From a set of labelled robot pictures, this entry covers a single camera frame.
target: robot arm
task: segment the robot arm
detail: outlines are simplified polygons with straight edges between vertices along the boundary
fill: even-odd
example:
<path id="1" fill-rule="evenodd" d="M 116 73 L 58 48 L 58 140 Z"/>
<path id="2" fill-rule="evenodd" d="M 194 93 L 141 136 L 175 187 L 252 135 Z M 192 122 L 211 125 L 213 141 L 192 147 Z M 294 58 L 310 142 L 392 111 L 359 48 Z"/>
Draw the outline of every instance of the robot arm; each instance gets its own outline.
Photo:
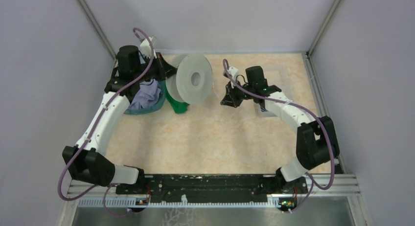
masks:
<path id="1" fill-rule="evenodd" d="M 62 156 L 66 164 L 71 160 L 79 147 L 88 140 L 88 143 L 78 155 L 72 165 L 69 167 L 69 173 L 74 180 L 84 181 L 101 186 L 108 186 L 110 183 L 124 183 L 141 186 L 144 184 L 144 171 L 135 167 L 115 165 L 107 160 L 104 156 L 107 151 L 111 135 L 119 122 L 121 115 L 129 107 L 135 94 L 140 89 L 139 84 L 143 81 L 156 79 L 165 80 L 176 74 L 177 69 L 168 64 L 160 53 L 154 54 L 154 63 L 149 68 L 146 75 L 138 82 L 122 91 L 108 107 L 105 107 L 110 98 L 123 86 L 135 80 L 147 67 L 149 57 L 151 56 L 151 47 L 147 40 L 142 41 L 140 45 L 142 52 L 138 47 L 127 45 L 120 48 L 116 58 L 118 66 L 114 68 L 111 79 L 105 87 L 105 93 L 98 111 L 92 122 L 77 143 L 72 146 L 66 146 Z M 142 57 L 146 64 L 140 63 Z M 93 134 L 89 137 L 89 131 L 98 119 L 101 111 L 105 109 L 98 126 L 94 129 Z"/>
<path id="2" fill-rule="evenodd" d="M 239 70 L 235 67 L 230 67 L 229 73 L 235 82 L 240 85 L 236 80 Z M 246 75 L 248 82 L 241 85 L 244 89 L 268 98 L 287 101 L 287 103 L 283 104 L 251 97 L 234 87 L 232 82 L 229 81 L 226 85 L 226 95 L 221 101 L 221 105 L 236 108 L 243 100 L 253 99 L 262 108 L 274 113 L 282 121 L 286 122 L 297 134 L 296 156 L 276 172 L 278 186 L 282 190 L 288 190 L 293 186 L 293 181 L 303 176 L 306 172 L 330 161 L 326 141 L 322 135 L 321 128 L 312 116 L 294 106 L 289 106 L 290 100 L 281 89 L 275 85 L 268 86 L 261 67 L 247 68 Z M 327 116 L 320 118 L 320 120 L 329 134 L 334 157 L 337 157 L 339 155 L 339 147 L 333 122 Z"/>

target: white wall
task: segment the white wall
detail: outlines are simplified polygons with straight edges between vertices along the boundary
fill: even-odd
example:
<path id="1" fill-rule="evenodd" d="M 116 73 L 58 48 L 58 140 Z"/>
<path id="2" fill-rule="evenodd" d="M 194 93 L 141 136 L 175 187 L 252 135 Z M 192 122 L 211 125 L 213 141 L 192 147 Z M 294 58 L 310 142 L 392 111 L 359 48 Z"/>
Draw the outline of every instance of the white wall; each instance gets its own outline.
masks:
<path id="1" fill-rule="evenodd" d="M 415 0 L 345 0 L 313 57 L 374 225 L 414 225 Z"/>
<path id="2" fill-rule="evenodd" d="M 115 51 L 138 25 L 161 52 L 310 48 L 334 0 L 86 0 Z"/>
<path id="3" fill-rule="evenodd" d="M 92 119 L 112 59 L 75 0 L 0 0 L 0 23 L 0 225 L 55 225 L 62 150 Z"/>

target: cable tie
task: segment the cable tie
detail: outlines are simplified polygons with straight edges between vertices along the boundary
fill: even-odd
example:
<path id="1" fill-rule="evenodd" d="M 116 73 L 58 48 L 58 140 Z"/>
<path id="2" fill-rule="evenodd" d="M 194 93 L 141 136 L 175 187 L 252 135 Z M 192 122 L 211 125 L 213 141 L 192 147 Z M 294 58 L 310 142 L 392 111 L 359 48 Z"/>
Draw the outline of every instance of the cable tie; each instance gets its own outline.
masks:
<path id="1" fill-rule="evenodd" d="M 292 102 L 293 100 L 288 99 L 287 101 L 285 101 L 284 106 L 282 108 L 284 109 L 287 105 L 291 104 Z"/>

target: blue cloth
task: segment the blue cloth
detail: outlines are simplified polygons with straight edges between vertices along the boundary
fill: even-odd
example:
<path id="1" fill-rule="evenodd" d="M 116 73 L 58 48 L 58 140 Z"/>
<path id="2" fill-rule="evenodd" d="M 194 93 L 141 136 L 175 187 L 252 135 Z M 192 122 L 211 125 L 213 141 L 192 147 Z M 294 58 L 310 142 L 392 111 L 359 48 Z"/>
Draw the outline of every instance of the blue cloth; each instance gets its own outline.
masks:
<path id="1" fill-rule="evenodd" d="M 140 90 L 134 96 L 133 101 L 128 109 L 138 110 L 151 107 L 157 103 L 160 96 L 160 88 L 158 88 L 158 82 L 154 79 L 150 82 L 140 83 Z"/>

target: black joint housing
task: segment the black joint housing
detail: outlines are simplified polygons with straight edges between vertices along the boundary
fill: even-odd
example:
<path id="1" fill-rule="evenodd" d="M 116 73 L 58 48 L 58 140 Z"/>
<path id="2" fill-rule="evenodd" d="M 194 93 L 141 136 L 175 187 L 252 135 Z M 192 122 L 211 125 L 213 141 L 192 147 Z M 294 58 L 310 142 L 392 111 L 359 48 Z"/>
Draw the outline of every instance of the black joint housing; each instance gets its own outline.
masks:
<path id="1" fill-rule="evenodd" d="M 252 66 L 245 70 L 250 88 L 254 91 L 262 90 L 268 87 L 267 79 L 264 77 L 264 71 L 261 66 Z"/>
<path id="2" fill-rule="evenodd" d="M 328 116 L 320 118 L 320 121 L 327 131 L 328 138 L 331 142 L 331 149 L 334 158 L 336 158 L 340 154 L 340 150 L 333 121 Z M 315 134 L 320 136 L 320 138 L 316 140 Z M 317 121 L 308 124 L 304 123 L 297 128 L 296 155 L 301 165 L 307 170 L 311 170 L 320 164 L 330 161 L 327 142 Z"/>
<path id="3" fill-rule="evenodd" d="M 67 164 L 78 151 L 78 147 L 66 146 L 62 157 Z M 115 175 L 115 165 L 100 153 L 82 150 L 68 169 L 72 179 L 100 186 L 108 186 Z"/>
<path id="4" fill-rule="evenodd" d="M 119 78 L 130 80 L 140 68 L 138 47 L 133 45 L 122 46 L 116 55 L 118 60 Z"/>

